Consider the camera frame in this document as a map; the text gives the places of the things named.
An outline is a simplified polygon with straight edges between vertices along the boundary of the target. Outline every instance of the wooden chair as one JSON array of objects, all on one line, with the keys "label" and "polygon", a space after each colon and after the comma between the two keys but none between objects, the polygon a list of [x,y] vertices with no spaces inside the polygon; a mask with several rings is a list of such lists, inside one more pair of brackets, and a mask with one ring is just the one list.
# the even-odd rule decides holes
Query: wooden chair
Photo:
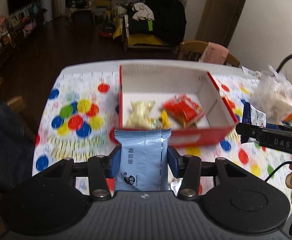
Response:
[{"label": "wooden chair", "polygon": [[[207,45],[208,42],[205,41],[182,41],[179,44],[178,59],[198,61]],[[240,64],[239,60],[231,53],[228,54],[226,63],[234,67],[238,67]]]},{"label": "wooden chair", "polygon": [[[10,110],[16,114],[18,119],[21,121],[25,134],[31,138],[33,141],[35,141],[36,134],[38,131],[38,127],[36,125],[35,120],[33,119],[33,116],[27,111],[26,104],[22,97],[14,97],[10,99],[7,102],[8,107]],[[2,235],[5,232],[5,227],[1,223],[0,219],[0,235]]]}]

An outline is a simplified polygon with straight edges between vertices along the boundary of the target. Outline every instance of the green tag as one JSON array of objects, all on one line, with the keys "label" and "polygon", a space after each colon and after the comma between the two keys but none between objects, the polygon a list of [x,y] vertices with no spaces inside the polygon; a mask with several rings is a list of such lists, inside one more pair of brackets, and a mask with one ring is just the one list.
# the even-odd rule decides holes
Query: green tag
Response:
[{"label": "green tag", "polygon": [[148,30],[149,30],[150,32],[152,32],[152,31],[153,31],[153,22],[150,21],[150,20],[147,20],[147,22],[148,22]]}]

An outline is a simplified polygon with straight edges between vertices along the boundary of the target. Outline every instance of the green dot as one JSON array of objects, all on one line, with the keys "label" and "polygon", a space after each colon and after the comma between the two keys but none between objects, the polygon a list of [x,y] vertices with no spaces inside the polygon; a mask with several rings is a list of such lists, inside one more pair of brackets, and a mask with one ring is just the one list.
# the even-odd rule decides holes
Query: green dot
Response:
[{"label": "green dot", "polygon": [[273,167],[270,166],[270,165],[268,165],[268,167],[267,167],[267,172],[268,172],[268,175],[270,175],[270,174],[273,172]]},{"label": "green dot", "polygon": [[259,143],[255,143],[255,147],[256,147],[257,149],[259,149],[259,148],[260,148]]},{"label": "green dot", "polygon": [[63,119],[69,118],[73,113],[73,106],[63,106],[59,112],[59,116]]}]

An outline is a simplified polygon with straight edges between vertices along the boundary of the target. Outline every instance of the open cardboard box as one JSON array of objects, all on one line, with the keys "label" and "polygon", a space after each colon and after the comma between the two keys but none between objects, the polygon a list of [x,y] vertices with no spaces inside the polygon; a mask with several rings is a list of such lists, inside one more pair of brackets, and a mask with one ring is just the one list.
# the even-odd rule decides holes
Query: open cardboard box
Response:
[{"label": "open cardboard box", "polygon": [[131,102],[155,100],[150,117],[158,118],[162,103],[179,94],[186,94],[199,104],[205,116],[197,129],[185,130],[170,118],[174,147],[216,144],[236,126],[238,120],[209,72],[168,65],[124,64],[119,67],[119,127],[125,127],[132,112]]}]

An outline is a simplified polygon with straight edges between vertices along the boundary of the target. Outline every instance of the orange package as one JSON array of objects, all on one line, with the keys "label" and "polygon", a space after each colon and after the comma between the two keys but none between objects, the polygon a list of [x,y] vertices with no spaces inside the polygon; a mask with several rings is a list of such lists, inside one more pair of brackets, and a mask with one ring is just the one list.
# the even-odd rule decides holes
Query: orange package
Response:
[{"label": "orange package", "polygon": [[163,108],[178,120],[184,128],[189,127],[205,115],[202,108],[191,101],[186,94],[176,95],[166,101]]}]

